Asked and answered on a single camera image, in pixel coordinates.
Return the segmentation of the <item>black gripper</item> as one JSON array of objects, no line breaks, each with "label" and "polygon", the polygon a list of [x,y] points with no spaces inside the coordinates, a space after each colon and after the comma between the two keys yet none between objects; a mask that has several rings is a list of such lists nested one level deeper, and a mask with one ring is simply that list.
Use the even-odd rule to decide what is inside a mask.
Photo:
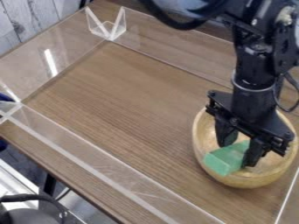
[{"label": "black gripper", "polygon": [[272,151],[284,156],[295,133],[276,112],[276,85],[249,88],[235,84],[232,92],[211,90],[207,113],[215,117],[219,147],[235,143],[239,133],[249,139],[241,167],[255,167],[259,159]]}]

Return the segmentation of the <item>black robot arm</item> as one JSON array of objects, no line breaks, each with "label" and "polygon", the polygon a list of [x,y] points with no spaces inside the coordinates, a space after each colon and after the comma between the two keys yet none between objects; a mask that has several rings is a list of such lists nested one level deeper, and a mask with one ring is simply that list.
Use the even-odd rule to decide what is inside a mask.
[{"label": "black robot arm", "polygon": [[[283,156],[295,133],[277,115],[299,107],[299,81],[289,71],[299,67],[299,0],[183,0],[173,19],[156,0],[138,0],[153,17],[176,30],[188,31],[213,18],[231,29],[236,66],[229,93],[208,92],[205,111],[215,117],[217,145],[229,146],[239,134],[249,137],[241,158],[253,167],[269,151]],[[280,104],[281,86],[288,82],[297,93],[295,107]]]}]

